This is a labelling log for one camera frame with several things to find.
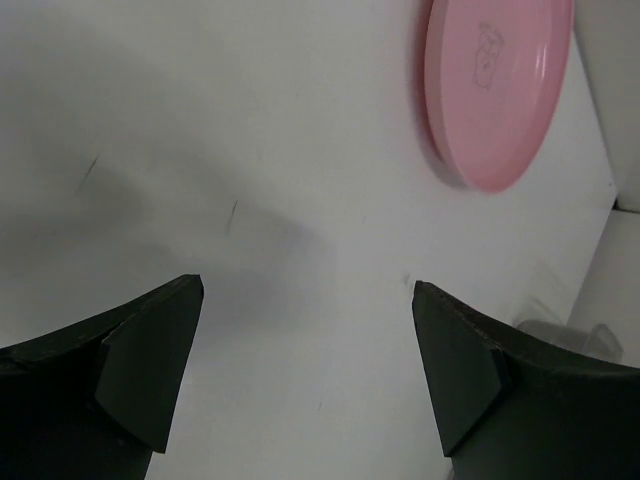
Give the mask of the pink plastic plate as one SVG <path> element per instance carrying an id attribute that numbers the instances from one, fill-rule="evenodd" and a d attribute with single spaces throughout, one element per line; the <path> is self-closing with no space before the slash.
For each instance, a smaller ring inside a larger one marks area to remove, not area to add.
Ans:
<path id="1" fill-rule="evenodd" d="M 572 1 L 435 1 L 424 53 L 429 131 L 468 187 L 513 186 L 539 151 L 562 90 Z"/>

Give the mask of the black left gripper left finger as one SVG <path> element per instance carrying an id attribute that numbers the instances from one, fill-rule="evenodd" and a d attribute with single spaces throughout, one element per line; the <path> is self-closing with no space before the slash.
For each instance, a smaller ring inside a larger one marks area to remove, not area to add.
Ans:
<path id="1" fill-rule="evenodd" d="M 182 275 L 1 350 L 4 479 L 142 479 L 168 445 L 201 308 Z"/>

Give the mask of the clear plastic bin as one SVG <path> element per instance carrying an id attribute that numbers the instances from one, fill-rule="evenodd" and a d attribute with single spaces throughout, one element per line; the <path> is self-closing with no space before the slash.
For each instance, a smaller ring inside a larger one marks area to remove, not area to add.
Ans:
<path id="1" fill-rule="evenodd" d="M 596 324 L 589 330 L 568 326 L 535 298 L 525 301 L 520 312 L 514 317 L 513 326 L 564 350 L 610 363 L 622 362 L 624 350 L 607 325 Z"/>

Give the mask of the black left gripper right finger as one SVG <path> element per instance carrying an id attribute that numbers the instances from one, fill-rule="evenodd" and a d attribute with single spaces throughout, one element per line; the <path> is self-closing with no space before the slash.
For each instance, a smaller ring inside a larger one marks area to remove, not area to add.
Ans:
<path id="1" fill-rule="evenodd" d="M 639 372 L 546 343 L 428 282 L 412 311 L 459 479 L 635 479 Z"/>

